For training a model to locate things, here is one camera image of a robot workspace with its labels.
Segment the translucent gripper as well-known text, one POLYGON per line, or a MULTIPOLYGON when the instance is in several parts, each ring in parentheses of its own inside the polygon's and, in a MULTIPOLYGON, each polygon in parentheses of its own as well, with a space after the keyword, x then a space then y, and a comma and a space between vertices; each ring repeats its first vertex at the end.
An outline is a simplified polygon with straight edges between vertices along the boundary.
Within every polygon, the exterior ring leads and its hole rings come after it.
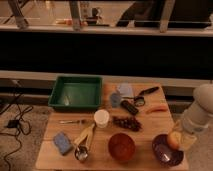
POLYGON ((181 139, 179 143, 179 148, 177 150, 187 151, 197 140, 197 137, 194 134, 189 134, 183 130, 180 121, 177 121, 171 132, 177 131, 181 134, 181 139))

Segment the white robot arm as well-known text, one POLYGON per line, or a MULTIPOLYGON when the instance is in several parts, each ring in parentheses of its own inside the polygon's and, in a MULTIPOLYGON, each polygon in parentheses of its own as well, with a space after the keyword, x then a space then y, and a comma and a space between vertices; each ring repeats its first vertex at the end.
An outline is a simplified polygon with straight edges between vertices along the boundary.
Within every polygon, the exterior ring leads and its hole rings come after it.
POLYGON ((167 141, 177 150, 187 151, 197 135, 208 128, 213 118, 213 84, 203 84, 193 91, 193 103, 175 122, 167 141))

